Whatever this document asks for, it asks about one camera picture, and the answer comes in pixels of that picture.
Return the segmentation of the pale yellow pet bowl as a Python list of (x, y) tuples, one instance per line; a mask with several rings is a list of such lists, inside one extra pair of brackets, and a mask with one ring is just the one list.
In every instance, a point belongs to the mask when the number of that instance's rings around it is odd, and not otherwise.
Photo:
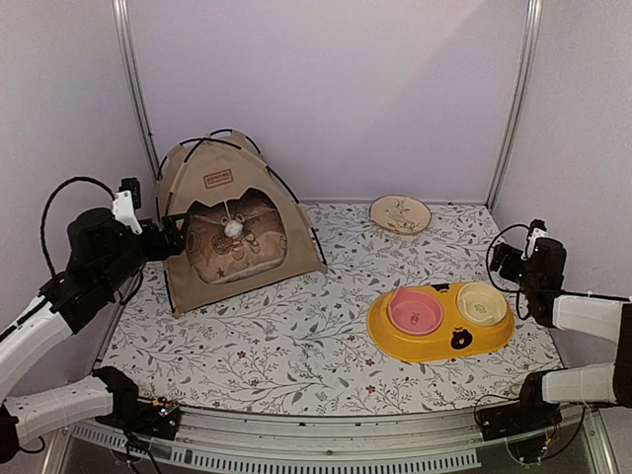
[(500, 324), (508, 305), (503, 295), (482, 282), (469, 282), (458, 291), (456, 304), (460, 314), (470, 323), (481, 327)]

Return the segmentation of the white and brown pillow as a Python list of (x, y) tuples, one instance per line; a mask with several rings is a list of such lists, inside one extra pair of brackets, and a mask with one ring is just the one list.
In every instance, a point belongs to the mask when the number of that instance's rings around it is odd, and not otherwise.
[[(287, 237), (280, 213), (260, 190), (250, 188), (237, 199), (213, 206), (196, 201), (188, 215), (188, 262), (206, 284), (252, 277), (278, 267), (285, 259)], [(224, 234), (231, 219), (243, 224), (236, 238)]]

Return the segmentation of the beige fabric pet tent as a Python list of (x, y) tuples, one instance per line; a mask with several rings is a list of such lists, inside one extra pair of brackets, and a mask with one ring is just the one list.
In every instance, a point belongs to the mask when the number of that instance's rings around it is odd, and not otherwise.
[(307, 212), (268, 172), (263, 161), (243, 137), (207, 135), (175, 145), (161, 164), (156, 183), (159, 216), (186, 213), (199, 201), (213, 206), (237, 199), (248, 189), (265, 193), (280, 213), (287, 237), (287, 253), (276, 268), (255, 276), (221, 284), (202, 282), (188, 262), (185, 250), (165, 264), (165, 281), (174, 316), (181, 315), (291, 277), (320, 272), (325, 266), (308, 227)]

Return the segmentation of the yellow double bowl holder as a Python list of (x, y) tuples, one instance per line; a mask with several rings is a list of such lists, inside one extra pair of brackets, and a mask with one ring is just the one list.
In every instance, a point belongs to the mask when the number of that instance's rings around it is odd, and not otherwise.
[(393, 291), (379, 296), (368, 309), (366, 326), (369, 336), (385, 354), (401, 361), (425, 362), (453, 357), (491, 353), (505, 347), (514, 335), (514, 315), (508, 305), (505, 319), (492, 327), (481, 327), (467, 321), (458, 311), (456, 299), (466, 283), (442, 283), (424, 286), (402, 286), (435, 297), (443, 309), (443, 321), (433, 333), (415, 337), (397, 330), (387, 316), (387, 304)]

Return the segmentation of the black flexible tent pole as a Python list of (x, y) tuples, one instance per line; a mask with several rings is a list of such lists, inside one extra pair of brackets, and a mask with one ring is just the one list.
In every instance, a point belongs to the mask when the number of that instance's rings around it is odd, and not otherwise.
[[(231, 136), (231, 137), (233, 137), (234, 139), (237, 139), (237, 136), (241, 136), (241, 137), (243, 137), (243, 139), (245, 140), (245, 142), (246, 142), (248, 145), (250, 145), (250, 146), (251, 146), (251, 147), (252, 147), (252, 148), (253, 148), (253, 149), (257, 152), (257, 155), (258, 155), (258, 156), (259, 156), (259, 157), (260, 157), (263, 161), (266, 161), (266, 158), (264, 157), (264, 155), (263, 155), (263, 152), (262, 152), (261, 148), (260, 148), (260, 147), (258, 146), (258, 144), (257, 144), (257, 143), (256, 143), (256, 142), (255, 142), (255, 141), (254, 141), (254, 140), (253, 140), (250, 136), (248, 136), (247, 134), (245, 134), (245, 133), (243, 133), (243, 132), (241, 132), (241, 131), (239, 131), (239, 130), (235, 130), (235, 129), (233, 129), (233, 128), (220, 128), (220, 129), (217, 129), (217, 130), (214, 130), (214, 131), (210, 132), (207, 136), (208, 136), (209, 138), (217, 138), (219, 135), (227, 135), (227, 136)], [(289, 185), (285, 182), (285, 180), (284, 180), (284, 179), (280, 176), (280, 174), (279, 174), (279, 173), (277, 173), (277, 172), (276, 172), (276, 171), (275, 171), (275, 170), (274, 170), (271, 166), (268, 166), (268, 172), (269, 172), (269, 174), (270, 174), (270, 175), (271, 175), (274, 179), (276, 179), (276, 180), (277, 180), (277, 181), (278, 181), (278, 182), (279, 182), (279, 183), (280, 183), (280, 184), (281, 184), (281, 185), (285, 188), (285, 190), (289, 193), (289, 195), (292, 197), (292, 199), (294, 200), (294, 202), (295, 202), (296, 204), (302, 205), (302, 203), (301, 203), (300, 199), (297, 197), (296, 193), (295, 193), (295, 192), (292, 190), (292, 188), (291, 188), (291, 187), (290, 187), (290, 186), (289, 186)], [(316, 229), (314, 228), (314, 226), (313, 226), (313, 224), (312, 224), (312, 222), (311, 222), (311, 219), (310, 219), (310, 218), (307, 218), (307, 220), (308, 220), (308, 227), (309, 227), (309, 230), (311, 231), (311, 235), (312, 235), (313, 241), (315, 242), (316, 247), (317, 247), (317, 249), (318, 249), (318, 251), (319, 251), (319, 253), (320, 253), (320, 258), (321, 258), (321, 261), (322, 261), (322, 263), (323, 263), (325, 266), (327, 266), (327, 265), (328, 265), (328, 262), (327, 262), (327, 259), (326, 259), (326, 256), (325, 256), (325, 252), (324, 252), (324, 250), (323, 250), (323, 248), (322, 248), (322, 244), (321, 244), (321, 242), (320, 242), (320, 239), (319, 239), (319, 237), (318, 237), (318, 235), (317, 235), (317, 231), (316, 231)]]

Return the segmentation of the pink round pet bowl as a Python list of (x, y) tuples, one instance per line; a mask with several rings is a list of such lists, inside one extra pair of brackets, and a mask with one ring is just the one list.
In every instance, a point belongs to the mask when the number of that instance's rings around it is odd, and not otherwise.
[(401, 287), (394, 291), (387, 304), (387, 316), (402, 333), (423, 337), (439, 328), (443, 321), (443, 309), (435, 297)]

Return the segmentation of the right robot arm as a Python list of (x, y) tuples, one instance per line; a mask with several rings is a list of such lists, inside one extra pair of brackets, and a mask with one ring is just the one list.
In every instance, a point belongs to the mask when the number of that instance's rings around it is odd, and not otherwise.
[(499, 243), (486, 257), (491, 273), (517, 285), (526, 298), (527, 314), (537, 324), (616, 345), (613, 362), (528, 374), (510, 415), (521, 431), (532, 430), (561, 403), (631, 406), (631, 299), (564, 290), (565, 261), (559, 241), (535, 235), (523, 251)]

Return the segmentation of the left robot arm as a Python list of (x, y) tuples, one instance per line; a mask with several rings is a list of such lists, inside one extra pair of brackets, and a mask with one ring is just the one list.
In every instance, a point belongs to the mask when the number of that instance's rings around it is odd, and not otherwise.
[(44, 284), (28, 308), (1, 333), (1, 460), (34, 439), (95, 418), (125, 432), (175, 436), (178, 404), (139, 399), (138, 386), (103, 366), (85, 378), (38, 394), (10, 396), (15, 384), (52, 348), (78, 334), (108, 304), (126, 304), (119, 288), (148, 262), (163, 262), (185, 247), (182, 215), (125, 224), (105, 208), (80, 214), (67, 228), (71, 254), (65, 271)]

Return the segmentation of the white pompom toy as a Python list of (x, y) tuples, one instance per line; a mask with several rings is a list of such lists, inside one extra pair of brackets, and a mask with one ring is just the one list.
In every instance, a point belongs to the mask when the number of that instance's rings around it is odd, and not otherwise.
[(238, 237), (243, 231), (243, 224), (236, 219), (229, 220), (224, 226), (224, 234), (229, 238)]

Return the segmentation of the floral table mat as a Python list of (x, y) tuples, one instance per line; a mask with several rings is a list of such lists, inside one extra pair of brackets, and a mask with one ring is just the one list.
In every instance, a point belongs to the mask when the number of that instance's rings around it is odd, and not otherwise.
[(399, 236), (358, 203), (307, 208), (326, 273), (298, 276), (172, 315), (160, 265), (122, 312), (103, 362), (145, 397), (188, 406), (284, 415), (392, 415), (467, 408), (516, 395), (525, 376), (561, 360), (550, 334), (518, 322), (512, 341), (483, 355), (402, 362), (366, 330), (380, 294), (400, 286), (483, 281), (498, 227), (482, 206), (435, 205), (430, 226)]

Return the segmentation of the beige bird-print plate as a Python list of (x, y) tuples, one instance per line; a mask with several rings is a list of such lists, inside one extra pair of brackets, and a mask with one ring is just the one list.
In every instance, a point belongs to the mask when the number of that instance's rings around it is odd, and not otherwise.
[(430, 209), (412, 197), (388, 195), (376, 199), (369, 207), (370, 220), (390, 232), (416, 235), (432, 221)]

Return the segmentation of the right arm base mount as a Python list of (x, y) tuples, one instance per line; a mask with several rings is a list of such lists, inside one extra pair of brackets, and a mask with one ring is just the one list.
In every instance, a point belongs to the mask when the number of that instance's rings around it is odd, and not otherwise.
[(511, 456), (522, 464), (540, 462), (549, 453), (562, 415), (560, 404), (544, 401), (543, 378), (548, 371), (532, 372), (526, 376), (516, 399), (499, 407), (479, 409), (475, 405), (474, 420), (481, 429), (484, 440), (523, 435), (551, 428), (552, 434), (542, 434), (536, 439), (514, 441), (508, 446)]

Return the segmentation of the left aluminium frame post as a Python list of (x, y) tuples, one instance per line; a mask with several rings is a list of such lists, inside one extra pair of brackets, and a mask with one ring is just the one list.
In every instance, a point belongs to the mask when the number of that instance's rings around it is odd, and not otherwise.
[(125, 0), (113, 0), (112, 6), (122, 68), (131, 98), (133, 114), (138, 126), (149, 169), (152, 176), (158, 179), (161, 173), (160, 158), (155, 145), (154, 132), (150, 124), (142, 91), (141, 78), (133, 43), (128, 2)]

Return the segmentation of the metal base rail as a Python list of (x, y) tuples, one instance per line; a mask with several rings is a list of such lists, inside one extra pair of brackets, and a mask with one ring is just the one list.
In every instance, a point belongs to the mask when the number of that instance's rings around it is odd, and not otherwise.
[(601, 413), (566, 405), (536, 431), (490, 438), (486, 407), (303, 417), (183, 408), (147, 450), (94, 421), (55, 433), (43, 473), (620, 473)]

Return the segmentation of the right aluminium frame post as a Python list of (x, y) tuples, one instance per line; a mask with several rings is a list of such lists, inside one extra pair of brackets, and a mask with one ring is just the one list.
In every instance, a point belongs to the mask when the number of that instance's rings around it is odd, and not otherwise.
[(490, 211), (493, 211), (498, 205), (505, 178), (509, 170), (522, 109), (526, 101), (529, 80), (536, 56), (542, 10), (542, 0), (529, 0), (526, 3), (526, 17), (517, 74), (513, 87), (513, 98), (492, 176), (492, 182), (485, 201), (485, 205)]

